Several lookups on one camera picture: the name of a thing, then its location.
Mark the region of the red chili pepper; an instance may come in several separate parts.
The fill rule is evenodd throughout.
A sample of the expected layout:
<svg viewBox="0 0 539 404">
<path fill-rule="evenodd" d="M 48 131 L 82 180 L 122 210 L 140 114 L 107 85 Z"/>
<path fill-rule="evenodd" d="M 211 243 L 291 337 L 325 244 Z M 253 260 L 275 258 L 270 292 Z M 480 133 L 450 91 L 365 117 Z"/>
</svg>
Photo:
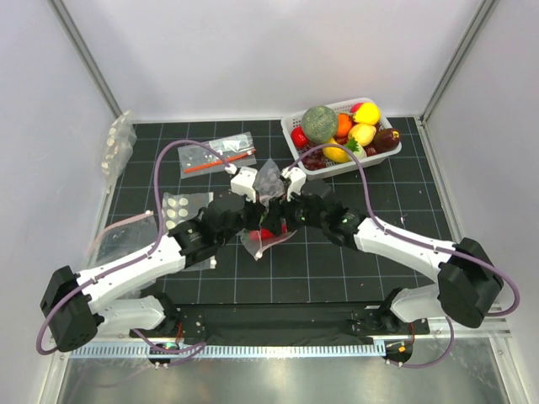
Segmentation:
<svg viewBox="0 0 539 404">
<path fill-rule="evenodd" d="M 287 225 L 283 224 L 281 226 L 281 234 L 276 236 L 268 229 L 262 228 L 261 230 L 257 231 L 250 231 L 248 233 L 248 240 L 249 241 L 260 241 L 260 242 L 266 242 L 266 241 L 277 241 L 278 239 L 284 239 L 286 237 L 290 237 L 292 233 L 288 231 Z"/>
</svg>

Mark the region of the pink zipper dotted bag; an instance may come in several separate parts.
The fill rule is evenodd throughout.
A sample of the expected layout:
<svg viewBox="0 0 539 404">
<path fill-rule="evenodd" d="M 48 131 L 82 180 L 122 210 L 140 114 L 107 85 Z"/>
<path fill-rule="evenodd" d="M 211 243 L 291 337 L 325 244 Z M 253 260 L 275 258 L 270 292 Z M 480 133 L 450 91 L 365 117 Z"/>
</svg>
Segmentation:
<svg viewBox="0 0 539 404">
<path fill-rule="evenodd" d="M 258 202 L 260 202 L 265 207 L 265 212 L 262 216 L 259 229 L 261 230 L 264 228 L 264 217 L 267 213 L 267 209 L 269 206 L 269 201 L 272 198 L 279 198 L 282 196 L 285 196 L 285 187 L 283 182 L 280 179 L 281 171 L 279 170 L 278 166 L 269 159 L 259 170 L 257 177 L 254 182 L 254 189 L 257 192 L 258 195 Z M 248 240 L 248 233 L 250 231 L 243 230 L 239 233 L 240 240 L 245 249 L 248 253 L 250 253 L 255 261 L 258 261 L 263 257 L 263 253 L 265 250 L 273 247 L 274 245 L 281 244 L 282 242 L 286 242 L 290 238 L 292 238 L 296 231 L 291 231 L 292 235 L 290 237 L 286 237 L 284 239 L 278 239 L 277 241 L 266 241 L 266 242 L 260 242 L 260 241 L 249 241 Z"/>
</svg>

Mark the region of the yellow lemon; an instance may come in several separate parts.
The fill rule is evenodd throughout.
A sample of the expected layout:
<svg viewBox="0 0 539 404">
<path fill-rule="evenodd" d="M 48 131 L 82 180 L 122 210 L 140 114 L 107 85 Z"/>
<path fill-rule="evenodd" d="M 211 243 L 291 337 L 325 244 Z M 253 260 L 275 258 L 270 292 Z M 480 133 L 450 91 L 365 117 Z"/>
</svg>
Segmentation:
<svg viewBox="0 0 539 404">
<path fill-rule="evenodd" d="M 354 125 L 348 134 L 350 139 L 354 139 L 359 146 L 368 146 L 374 139 L 376 127 L 368 124 Z"/>
</svg>

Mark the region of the yellow red peach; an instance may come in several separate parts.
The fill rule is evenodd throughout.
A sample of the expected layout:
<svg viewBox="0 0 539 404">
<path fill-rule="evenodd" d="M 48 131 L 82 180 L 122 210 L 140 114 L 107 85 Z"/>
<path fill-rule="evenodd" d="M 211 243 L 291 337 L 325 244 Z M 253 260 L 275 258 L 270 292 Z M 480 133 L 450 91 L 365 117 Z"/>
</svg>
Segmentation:
<svg viewBox="0 0 539 404">
<path fill-rule="evenodd" d="M 353 115 L 355 123 L 365 125 L 376 125 L 380 118 L 381 111 L 374 103 L 363 103 Z"/>
</svg>

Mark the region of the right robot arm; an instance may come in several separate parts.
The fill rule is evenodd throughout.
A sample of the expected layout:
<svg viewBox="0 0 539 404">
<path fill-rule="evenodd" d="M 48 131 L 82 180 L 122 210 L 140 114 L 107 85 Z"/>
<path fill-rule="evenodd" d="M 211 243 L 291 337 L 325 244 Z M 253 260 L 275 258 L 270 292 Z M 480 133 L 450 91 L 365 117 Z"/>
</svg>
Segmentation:
<svg viewBox="0 0 539 404">
<path fill-rule="evenodd" d="M 478 328 L 504 285 L 500 276 L 485 267 L 488 256 L 474 240 L 443 242 L 399 229 L 343 205 L 322 180 L 308 181 L 299 192 L 269 199 L 262 226 L 273 233 L 282 228 L 317 228 L 335 245 L 376 254 L 429 278 L 426 286 L 397 287 L 371 316 L 390 333 L 433 316 Z"/>
</svg>

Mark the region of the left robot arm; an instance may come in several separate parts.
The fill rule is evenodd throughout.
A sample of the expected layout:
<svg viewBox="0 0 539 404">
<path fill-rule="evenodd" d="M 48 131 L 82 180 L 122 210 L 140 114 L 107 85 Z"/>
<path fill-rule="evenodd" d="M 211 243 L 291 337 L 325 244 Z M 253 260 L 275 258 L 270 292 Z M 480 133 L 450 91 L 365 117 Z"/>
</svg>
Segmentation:
<svg viewBox="0 0 539 404">
<path fill-rule="evenodd" d="M 45 321 L 38 332 L 38 352 L 49 353 L 42 346 L 46 330 L 51 331 L 59 352 L 90 342 L 107 322 L 104 312 L 110 303 L 166 274 L 214 258 L 239 232 L 258 229 L 266 208 L 259 196 L 229 192 L 201 208 L 194 218 L 123 258 L 79 273 L 70 266 L 57 269 L 40 302 Z"/>
</svg>

